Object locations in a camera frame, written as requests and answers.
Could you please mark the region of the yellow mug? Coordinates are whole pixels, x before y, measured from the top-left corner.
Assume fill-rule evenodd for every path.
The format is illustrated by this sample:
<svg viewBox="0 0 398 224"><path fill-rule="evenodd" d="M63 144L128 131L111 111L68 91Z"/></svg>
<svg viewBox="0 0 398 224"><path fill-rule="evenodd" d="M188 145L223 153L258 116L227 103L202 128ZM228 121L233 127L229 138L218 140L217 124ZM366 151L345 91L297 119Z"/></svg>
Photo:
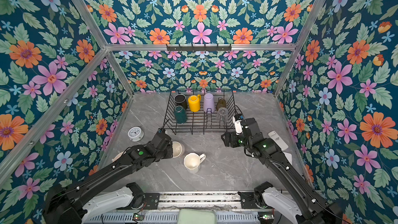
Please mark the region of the yellow mug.
<svg viewBox="0 0 398 224"><path fill-rule="evenodd" d="M201 109L201 95L191 95L188 98L189 109L193 113L198 112Z"/></svg>

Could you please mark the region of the clear glass cup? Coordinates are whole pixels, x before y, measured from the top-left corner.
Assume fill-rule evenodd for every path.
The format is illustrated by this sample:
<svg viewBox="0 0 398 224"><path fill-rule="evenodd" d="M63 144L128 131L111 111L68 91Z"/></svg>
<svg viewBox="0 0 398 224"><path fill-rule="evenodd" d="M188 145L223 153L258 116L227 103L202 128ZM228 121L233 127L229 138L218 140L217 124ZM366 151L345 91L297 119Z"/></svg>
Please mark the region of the clear glass cup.
<svg viewBox="0 0 398 224"><path fill-rule="evenodd" d="M219 121L226 122L228 120L229 111L226 107L220 107L217 110L217 118Z"/></svg>

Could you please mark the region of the lilac plastic cup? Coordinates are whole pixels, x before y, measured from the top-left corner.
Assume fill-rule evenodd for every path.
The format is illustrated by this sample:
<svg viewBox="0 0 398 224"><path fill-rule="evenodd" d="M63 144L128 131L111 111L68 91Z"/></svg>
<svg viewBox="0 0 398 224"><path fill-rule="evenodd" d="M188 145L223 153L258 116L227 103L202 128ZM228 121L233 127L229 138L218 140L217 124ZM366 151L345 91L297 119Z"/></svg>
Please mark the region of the lilac plastic cup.
<svg viewBox="0 0 398 224"><path fill-rule="evenodd" d="M206 114L211 114L215 112L216 108L214 102L214 95L212 93L206 93L204 95L203 110Z"/></svg>

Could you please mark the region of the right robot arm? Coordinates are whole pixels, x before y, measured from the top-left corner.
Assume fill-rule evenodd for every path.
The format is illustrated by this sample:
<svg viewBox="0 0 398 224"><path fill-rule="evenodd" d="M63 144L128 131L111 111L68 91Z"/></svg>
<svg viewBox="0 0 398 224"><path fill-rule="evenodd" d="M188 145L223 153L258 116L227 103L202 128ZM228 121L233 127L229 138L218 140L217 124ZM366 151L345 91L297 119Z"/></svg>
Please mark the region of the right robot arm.
<svg viewBox="0 0 398 224"><path fill-rule="evenodd" d="M280 194L269 182L255 188L254 198L260 207L269 206L293 224L340 224L343 212L337 203L329 204L294 169L282 148L271 138L265 138L254 118L241 114L232 118L235 131L226 132L222 140L226 147L242 147L248 157L258 159L282 183L290 198Z"/></svg>

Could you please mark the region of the green mug white inside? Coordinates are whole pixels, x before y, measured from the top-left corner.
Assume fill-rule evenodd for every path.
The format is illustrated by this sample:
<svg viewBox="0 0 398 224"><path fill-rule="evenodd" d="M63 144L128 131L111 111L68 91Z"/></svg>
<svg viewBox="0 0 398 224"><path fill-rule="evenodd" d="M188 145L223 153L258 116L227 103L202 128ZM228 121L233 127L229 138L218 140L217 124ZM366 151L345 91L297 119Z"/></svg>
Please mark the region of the green mug white inside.
<svg viewBox="0 0 398 224"><path fill-rule="evenodd" d="M183 106L177 105L174 109L175 120L178 124L186 123L188 120L186 110Z"/></svg>

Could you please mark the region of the olive glass cup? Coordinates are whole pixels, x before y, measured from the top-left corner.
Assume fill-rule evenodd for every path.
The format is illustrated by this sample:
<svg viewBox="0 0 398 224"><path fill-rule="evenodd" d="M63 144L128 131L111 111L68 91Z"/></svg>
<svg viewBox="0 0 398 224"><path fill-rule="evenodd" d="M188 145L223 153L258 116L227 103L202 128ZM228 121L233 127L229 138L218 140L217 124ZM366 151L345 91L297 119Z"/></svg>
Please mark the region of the olive glass cup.
<svg viewBox="0 0 398 224"><path fill-rule="evenodd" d="M216 104L216 110L220 110L221 108L226 108L227 107L227 102L224 98L219 98L218 102Z"/></svg>

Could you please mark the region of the black mug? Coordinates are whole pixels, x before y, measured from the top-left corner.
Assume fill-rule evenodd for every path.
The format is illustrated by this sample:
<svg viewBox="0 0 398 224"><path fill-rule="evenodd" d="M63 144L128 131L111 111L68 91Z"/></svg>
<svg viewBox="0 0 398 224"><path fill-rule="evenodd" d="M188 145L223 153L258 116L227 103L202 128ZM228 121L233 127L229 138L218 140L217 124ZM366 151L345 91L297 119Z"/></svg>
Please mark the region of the black mug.
<svg viewBox="0 0 398 224"><path fill-rule="evenodd" d="M187 103L187 98L184 94L178 94L178 95L174 96L174 102L175 102L176 106L181 106L185 110L187 110L188 103Z"/></svg>

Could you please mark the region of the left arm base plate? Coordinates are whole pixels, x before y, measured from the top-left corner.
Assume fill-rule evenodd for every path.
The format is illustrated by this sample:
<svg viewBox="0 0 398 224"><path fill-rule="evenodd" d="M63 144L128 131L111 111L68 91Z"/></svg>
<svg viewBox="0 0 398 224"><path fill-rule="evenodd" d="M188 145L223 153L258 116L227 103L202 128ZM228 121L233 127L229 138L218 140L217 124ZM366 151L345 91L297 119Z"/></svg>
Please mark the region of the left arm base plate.
<svg viewBox="0 0 398 224"><path fill-rule="evenodd" d="M144 193L137 198L138 209L156 210L160 202L159 193Z"/></svg>

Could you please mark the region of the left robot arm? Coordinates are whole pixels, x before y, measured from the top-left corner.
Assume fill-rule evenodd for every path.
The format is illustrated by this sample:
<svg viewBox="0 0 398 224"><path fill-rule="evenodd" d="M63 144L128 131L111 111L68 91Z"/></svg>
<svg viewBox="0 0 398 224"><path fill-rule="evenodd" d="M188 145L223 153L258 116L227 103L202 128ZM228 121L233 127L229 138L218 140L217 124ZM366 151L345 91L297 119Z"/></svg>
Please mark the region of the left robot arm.
<svg viewBox="0 0 398 224"><path fill-rule="evenodd" d="M48 191L42 216L48 224L81 224L89 212L84 206L103 190L152 163L172 157L172 138L159 129L150 142L127 148L116 161L85 180L66 187L53 186Z"/></svg>

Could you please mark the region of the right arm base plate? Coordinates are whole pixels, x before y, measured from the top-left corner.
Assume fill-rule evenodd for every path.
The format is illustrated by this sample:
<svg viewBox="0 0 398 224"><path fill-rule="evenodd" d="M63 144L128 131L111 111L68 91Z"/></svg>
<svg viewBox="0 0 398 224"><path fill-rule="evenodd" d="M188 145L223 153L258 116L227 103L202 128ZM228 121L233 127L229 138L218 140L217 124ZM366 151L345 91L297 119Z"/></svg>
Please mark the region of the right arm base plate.
<svg viewBox="0 0 398 224"><path fill-rule="evenodd" d="M240 197L240 204L242 209L267 209L270 208L264 202L259 202L255 198L254 192L238 191Z"/></svg>

